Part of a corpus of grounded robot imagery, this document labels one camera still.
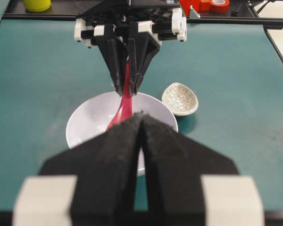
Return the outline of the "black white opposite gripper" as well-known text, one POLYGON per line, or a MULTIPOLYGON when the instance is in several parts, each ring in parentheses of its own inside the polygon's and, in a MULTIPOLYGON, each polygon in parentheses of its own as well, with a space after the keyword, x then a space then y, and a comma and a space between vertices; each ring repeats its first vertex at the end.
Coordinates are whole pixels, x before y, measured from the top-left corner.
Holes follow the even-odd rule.
POLYGON ((97 44, 119 95, 129 54, 130 95, 135 96, 162 41, 187 40, 187 19, 177 1, 102 0, 76 16, 74 40, 88 48, 97 44))

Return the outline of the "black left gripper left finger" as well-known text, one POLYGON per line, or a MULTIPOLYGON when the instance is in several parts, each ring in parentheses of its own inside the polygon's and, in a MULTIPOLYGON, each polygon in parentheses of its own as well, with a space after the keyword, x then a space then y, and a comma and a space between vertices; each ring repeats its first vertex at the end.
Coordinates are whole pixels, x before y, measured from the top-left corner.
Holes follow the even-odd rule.
POLYGON ((111 226, 134 206, 142 115, 48 158, 27 177, 13 209, 15 226, 111 226))

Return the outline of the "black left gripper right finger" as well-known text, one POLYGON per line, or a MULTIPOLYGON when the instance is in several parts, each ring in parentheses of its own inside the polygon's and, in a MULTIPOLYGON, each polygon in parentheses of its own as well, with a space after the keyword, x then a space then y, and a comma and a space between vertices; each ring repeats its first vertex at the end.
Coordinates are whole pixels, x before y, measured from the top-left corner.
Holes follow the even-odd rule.
POLYGON ((234 161, 145 115, 141 120, 149 210, 160 226, 262 226, 251 176, 234 161))

